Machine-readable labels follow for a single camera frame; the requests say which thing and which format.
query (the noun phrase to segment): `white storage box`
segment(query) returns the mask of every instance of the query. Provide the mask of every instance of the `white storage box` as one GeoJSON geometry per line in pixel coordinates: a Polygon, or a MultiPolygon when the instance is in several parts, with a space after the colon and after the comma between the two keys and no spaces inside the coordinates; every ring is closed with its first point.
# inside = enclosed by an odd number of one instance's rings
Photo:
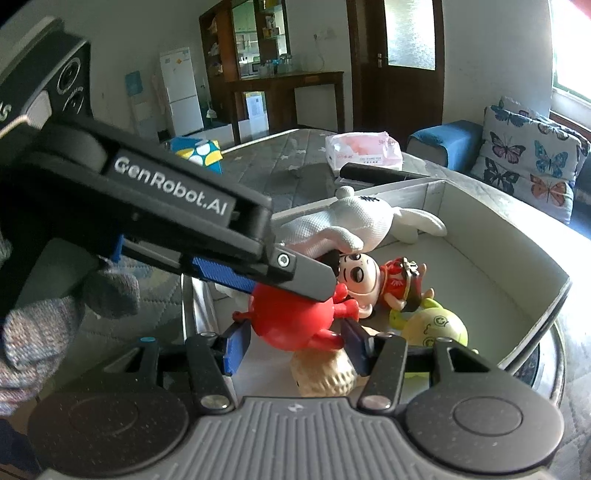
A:
{"type": "MultiPolygon", "coordinates": [[[[553,323],[570,287],[569,276],[518,228],[447,180],[411,180],[356,194],[378,196],[393,206],[424,209],[446,224],[446,237],[424,233],[412,245],[387,237],[369,254],[379,264],[400,256],[426,263],[423,289],[434,288],[435,299],[462,319],[468,346],[501,368],[517,370],[553,323]]],[[[278,213],[273,216],[274,227],[334,201],[278,213]]],[[[199,280],[194,283],[197,289],[203,288],[199,280]]],[[[217,321],[218,331],[224,331],[236,310],[234,300],[215,292],[213,300],[204,301],[213,301],[215,309],[216,319],[208,322],[217,321]]],[[[200,315],[211,311],[204,306],[197,309],[200,315]]],[[[362,325],[390,330],[387,317],[388,312],[380,310],[371,320],[362,320],[362,325]]],[[[291,355],[270,347],[253,332],[249,351],[233,377],[238,397],[298,396],[289,367],[291,355]]],[[[427,386],[424,378],[406,380],[402,401],[427,386]]]]}

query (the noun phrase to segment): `window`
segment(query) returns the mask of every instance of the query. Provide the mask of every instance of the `window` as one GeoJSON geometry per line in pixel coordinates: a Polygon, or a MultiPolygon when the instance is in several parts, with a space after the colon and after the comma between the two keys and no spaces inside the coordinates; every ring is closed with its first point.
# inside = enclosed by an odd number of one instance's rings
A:
{"type": "Polygon", "coordinates": [[[433,0],[384,0],[388,64],[435,70],[433,0]]]}
{"type": "Polygon", "coordinates": [[[571,0],[551,0],[550,4],[554,87],[591,104],[591,62],[587,56],[591,18],[571,0]]]}

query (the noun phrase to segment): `white stuffed bunny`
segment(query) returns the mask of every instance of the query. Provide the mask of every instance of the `white stuffed bunny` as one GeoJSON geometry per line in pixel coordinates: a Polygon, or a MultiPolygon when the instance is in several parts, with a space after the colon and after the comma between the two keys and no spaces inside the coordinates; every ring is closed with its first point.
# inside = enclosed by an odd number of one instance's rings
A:
{"type": "Polygon", "coordinates": [[[318,258],[334,249],[346,255],[371,252],[388,232],[406,243],[417,240],[417,229],[447,235],[443,222],[424,210],[392,207],[373,196],[355,196],[349,186],[339,188],[336,197],[337,201],[325,210],[278,227],[276,241],[307,257],[318,258]]]}

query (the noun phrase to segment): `blue yellow cube box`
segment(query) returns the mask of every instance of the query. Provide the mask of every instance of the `blue yellow cube box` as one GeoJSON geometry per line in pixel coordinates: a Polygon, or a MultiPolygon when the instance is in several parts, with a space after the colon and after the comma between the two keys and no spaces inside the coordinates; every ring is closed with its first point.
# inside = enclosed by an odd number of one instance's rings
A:
{"type": "Polygon", "coordinates": [[[222,173],[222,152],[217,140],[198,140],[195,138],[174,137],[170,140],[170,150],[179,157],[197,165],[222,173]]]}

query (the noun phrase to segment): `camera lens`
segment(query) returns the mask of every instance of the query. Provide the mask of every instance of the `camera lens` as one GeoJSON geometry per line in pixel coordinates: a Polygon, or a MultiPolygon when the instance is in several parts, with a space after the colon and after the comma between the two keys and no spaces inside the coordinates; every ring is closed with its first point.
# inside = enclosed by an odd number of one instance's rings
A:
{"type": "Polygon", "coordinates": [[[80,108],[82,108],[82,103],[84,102],[84,91],[82,87],[78,87],[76,90],[72,92],[66,104],[64,105],[64,112],[67,113],[78,113],[80,112],[80,108]]]}
{"type": "Polygon", "coordinates": [[[80,72],[80,59],[71,59],[57,79],[57,93],[60,95],[66,93],[74,84],[76,77],[78,77],[78,72],[80,72]]]}

